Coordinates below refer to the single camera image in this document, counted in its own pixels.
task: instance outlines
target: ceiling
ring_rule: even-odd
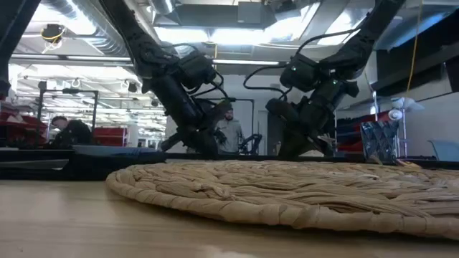
[[[94,4],[96,0],[81,0],[79,3],[88,2]],[[126,0],[132,4],[131,8],[136,10],[136,16],[141,25],[147,31],[150,31],[154,36],[161,39],[160,29],[158,24],[159,17],[155,16],[153,21],[153,13],[148,0]],[[219,5],[238,5],[242,1],[233,0],[181,0],[182,4],[219,4]],[[287,37],[289,40],[272,40],[271,42],[261,42],[259,44],[238,44],[237,40],[243,40],[250,37],[233,37],[235,43],[232,44],[203,44],[197,43],[200,51],[204,52],[211,58],[218,59],[241,59],[241,60],[266,60],[266,61],[288,61],[294,55],[297,47],[306,39],[325,33],[339,32],[350,29],[356,26],[366,13],[374,6],[374,0],[298,0],[296,3],[302,7],[304,11],[301,17],[295,19],[297,23],[284,23],[281,25],[272,25],[265,30],[264,34],[269,35],[271,39],[274,36],[289,31]],[[425,0],[425,15],[423,19],[423,27],[427,29],[435,22],[440,21],[444,16],[455,10],[459,6],[459,1],[430,1]],[[403,41],[414,36],[413,28],[416,25],[416,17],[419,8],[419,1],[407,0],[407,5],[403,8],[396,19],[389,26],[388,30],[380,39],[377,47],[379,49],[390,49],[396,47]],[[68,29],[64,39],[56,46],[52,46],[41,38],[40,32],[48,23],[64,24],[67,28],[73,28],[66,20],[66,17],[58,12],[49,12],[44,6],[40,6],[28,26],[26,33],[20,41],[16,52],[30,54],[59,54],[59,55],[85,55],[85,56],[101,56],[104,52],[100,50],[100,46],[92,44],[88,37],[79,37],[74,31]],[[110,32],[110,25],[105,20],[104,24],[99,24],[107,32]],[[113,41],[119,41],[119,35],[111,35]],[[311,59],[323,59],[333,54],[339,44],[345,40],[346,35],[342,38],[323,39],[319,42],[313,42],[307,46],[302,54]],[[217,69],[224,75],[247,75],[256,67],[246,65],[226,65],[219,64]],[[130,71],[121,67],[79,67],[69,65],[44,65],[39,62],[36,64],[21,64],[17,63],[11,69],[13,76],[19,75],[19,83],[17,84],[18,95],[28,95],[22,97],[24,101],[34,100],[34,95],[37,95],[38,81],[48,80],[49,85],[56,89],[63,87],[78,87],[81,90],[98,90],[103,97],[135,97],[136,100],[104,100],[100,101],[100,107],[103,108],[98,112],[98,124],[121,125],[129,121],[138,121],[144,128],[152,130],[163,130],[166,119],[161,117],[162,106],[151,109],[151,101],[154,99],[152,95],[142,95],[129,93],[127,91],[127,83],[136,82],[140,85],[141,82]],[[264,75],[278,75],[279,71],[271,70]],[[80,97],[90,98],[90,94],[83,93]],[[74,113],[76,116],[85,120],[90,120],[90,116],[81,110],[71,110],[71,108],[90,108],[92,105],[82,100],[67,98],[67,99],[52,99],[46,98],[45,105],[56,114]],[[58,107],[66,107],[67,109],[59,110]],[[135,112],[127,113],[119,109],[130,108]],[[155,113],[155,120],[152,122],[152,113]]]

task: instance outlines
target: man in gray shirt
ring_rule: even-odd
[[[217,123],[217,130],[226,139],[217,139],[220,154],[239,154],[239,144],[244,141],[241,124],[234,119],[233,110],[224,114],[224,119]]]

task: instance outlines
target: workbench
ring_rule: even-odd
[[[456,258],[459,244],[229,224],[137,203],[100,181],[0,181],[0,257]]]

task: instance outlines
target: wooden table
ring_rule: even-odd
[[[0,257],[457,258],[459,243],[228,224],[136,203],[103,182],[0,181]]]

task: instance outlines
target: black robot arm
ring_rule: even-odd
[[[333,112],[345,95],[356,97],[359,88],[356,79],[361,75],[372,53],[374,43],[393,20],[405,0],[380,0],[362,22],[359,31],[340,50],[320,62],[303,56],[299,49],[284,69],[280,82],[285,87],[296,87],[303,92],[314,90],[298,104],[278,99],[268,102],[266,108],[285,120],[286,127],[279,155],[284,158],[299,156],[319,149],[318,136],[324,125],[333,119]]]
[[[100,0],[100,4],[126,43],[136,74],[142,79],[142,93],[151,90],[177,124],[177,133],[164,141],[161,149],[167,151],[182,141],[204,155],[215,156],[214,124],[230,109],[230,102],[204,108],[185,90],[196,92],[202,84],[218,86],[213,82],[217,72],[212,62],[197,50],[181,59],[165,52],[139,27],[124,0]]]

